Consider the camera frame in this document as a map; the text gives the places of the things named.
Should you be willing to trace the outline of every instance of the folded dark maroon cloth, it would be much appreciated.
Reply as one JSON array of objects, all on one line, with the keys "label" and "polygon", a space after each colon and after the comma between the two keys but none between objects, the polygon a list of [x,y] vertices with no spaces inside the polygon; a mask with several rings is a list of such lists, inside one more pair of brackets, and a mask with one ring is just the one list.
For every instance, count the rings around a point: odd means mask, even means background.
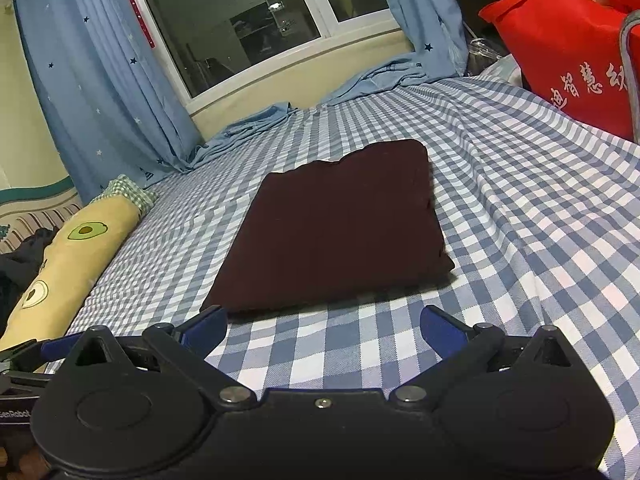
[{"label": "folded dark maroon cloth", "polygon": [[435,284],[454,264],[417,140],[377,142],[338,162],[270,173],[203,308],[274,310]]}]

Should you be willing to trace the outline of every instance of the yellow pillow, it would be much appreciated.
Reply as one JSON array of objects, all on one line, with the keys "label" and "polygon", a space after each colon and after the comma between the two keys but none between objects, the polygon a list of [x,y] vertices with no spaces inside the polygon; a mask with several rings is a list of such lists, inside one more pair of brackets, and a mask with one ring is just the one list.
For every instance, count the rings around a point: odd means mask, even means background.
[{"label": "yellow pillow", "polygon": [[40,273],[9,316],[0,350],[65,335],[139,219],[139,208],[123,196],[92,202],[73,215],[45,249]]}]

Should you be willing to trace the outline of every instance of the red non-woven bag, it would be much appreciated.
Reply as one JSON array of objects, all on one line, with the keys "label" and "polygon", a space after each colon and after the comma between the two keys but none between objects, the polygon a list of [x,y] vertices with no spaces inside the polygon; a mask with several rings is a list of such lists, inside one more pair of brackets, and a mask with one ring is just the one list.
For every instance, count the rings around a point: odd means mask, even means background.
[{"label": "red non-woven bag", "polygon": [[[500,0],[480,11],[495,25],[540,97],[571,116],[633,140],[620,29],[640,0]],[[628,51],[640,67],[640,27]]]}]

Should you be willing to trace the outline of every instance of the blue and white gingham fabric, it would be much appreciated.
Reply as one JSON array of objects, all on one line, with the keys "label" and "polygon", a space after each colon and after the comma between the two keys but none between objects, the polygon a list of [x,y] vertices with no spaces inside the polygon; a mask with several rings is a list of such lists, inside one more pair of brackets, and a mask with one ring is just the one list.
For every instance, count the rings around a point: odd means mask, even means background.
[{"label": "blue and white gingham fabric", "polygon": [[[389,391],[438,360],[420,337],[426,303],[513,335],[553,323],[615,412],[603,470],[634,478],[640,147],[500,82],[457,78],[300,110],[217,161],[169,177],[69,333],[99,323],[133,335],[194,316],[267,173],[407,138],[430,155],[453,282],[232,324],[208,361],[258,395],[268,386]],[[357,225],[344,228],[358,235]]]}]

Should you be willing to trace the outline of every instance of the white window frame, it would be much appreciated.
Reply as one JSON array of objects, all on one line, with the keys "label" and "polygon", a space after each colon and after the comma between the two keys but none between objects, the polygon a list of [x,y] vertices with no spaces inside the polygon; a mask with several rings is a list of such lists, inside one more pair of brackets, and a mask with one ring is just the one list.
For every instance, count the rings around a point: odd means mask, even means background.
[{"label": "white window frame", "polygon": [[188,113],[193,115],[225,96],[239,91],[289,66],[350,43],[356,43],[357,41],[366,40],[367,38],[373,38],[400,29],[398,22],[396,22],[388,9],[339,22],[329,0],[304,1],[316,22],[320,38],[307,41],[306,43],[290,48],[276,56],[242,70],[242,72],[205,90],[196,97],[191,97],[191,94],[187,90],[180,71],[175,64],[175,60],[164,42],[164,38],[146,0],[136,0],[136,3],[138,4],[138,9],[145,20],[151,37],[156,43],[154,49],[156,59],[169,78],[171,85],[178,95],[178,99],[180,99],[180,102],[187,109]]}]

